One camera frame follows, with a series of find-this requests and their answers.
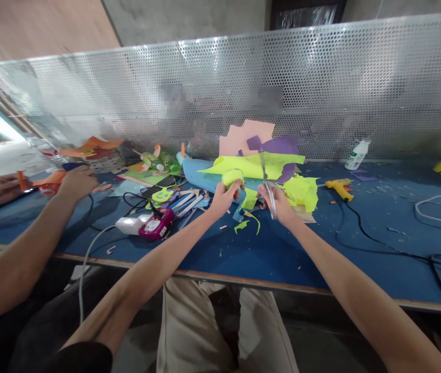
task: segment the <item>yellow glue gun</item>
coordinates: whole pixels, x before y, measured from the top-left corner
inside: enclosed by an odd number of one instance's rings
[[[345,190],[344,186],[345,185],[350,185],[350,184],[351,184],[351,180],[350,179],[340,179],[340,180],[326,181],[326,186],[329,189],[336,190],[342,199],[348,200],[349,202],[354,197]]]

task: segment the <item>khaki pants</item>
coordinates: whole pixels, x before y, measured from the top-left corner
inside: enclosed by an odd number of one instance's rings
[[[209,288],[206,283],[176,278],[165,283],[157,373],[234,371],[231,351],[215,321]],[[272,293],[243,288],[240,304],[239,372],[298,372]]]

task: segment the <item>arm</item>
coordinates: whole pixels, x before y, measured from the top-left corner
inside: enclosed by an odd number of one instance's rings
[[[228,191],[219,183],[212,205],[201,218],[165,240],[138,261],[105,295],[64,347],[83,341],[105,344],[117,354],[138,310],[172,276],[201,236],[238,199],[241,181]]]
[[[48,202],[34,223],[0,255],[0,315],[31,293],[76,203],[98,186],[92,174],[86,166],[67,173],[58,194]]]
[[[277,216],[304,247],[334,296],[389,372],[441,372],[441,353],[373,280],[317,236],[274,187]],[[267,192],[259,187],[267,200]]]

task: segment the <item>wooden table edge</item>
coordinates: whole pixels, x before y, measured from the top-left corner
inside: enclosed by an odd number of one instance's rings
[[[0,251],[5,250],[7,247],[8,245],[0,244]],[[61,259],[73,260],[76,262],[82,262],[84,260],[84,257],[81,255],[73,255],[66,253],[55,252],[53,256]],[[99,258],[91,258],[91,257],[87,259],[87,262],[95,265],[109,265],[112,267],[119,267],[119,268],[131,268],[134,264],[132,262],[117,261],[113,259],[99,259]],[[259,288],[264,290],[276,289],[276,290],[286,290],[286,291],[293,291],[297,293],[306,293],[306,294],[319,294],[319,295],[328,295],[328,296],[333,295],[333,293],[328,289],[312,288],[309,286],[291,285],[291,284],[284,284],[281,282],[256,280],[256,279],[249,279],[243,277],[218,275],[218,274],[211,274],[208,272],[200,272],[193,270],[178,269],[174,272],[174,276],[190,278],[194,280],[203,280],[208,282],[234,283],[242,286],[248,286],[251,288]],[[406,309],[441,313],[441,304],[439,303],[420,302],[417,300],[408,300],[408,299],[394,299],[394,301],[399,306]]]

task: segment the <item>pink device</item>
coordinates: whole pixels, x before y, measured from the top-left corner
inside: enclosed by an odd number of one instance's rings
[[[174,212],[171,209],[159,209],[158,213],[161,214],[161,217],[158,218],[154,214],[148,221],[139,228],[138,234],[141,237],[146,238],[147,241],[155,241],[161,239],[170,223],[172,223],[172,219],[174,219]]]

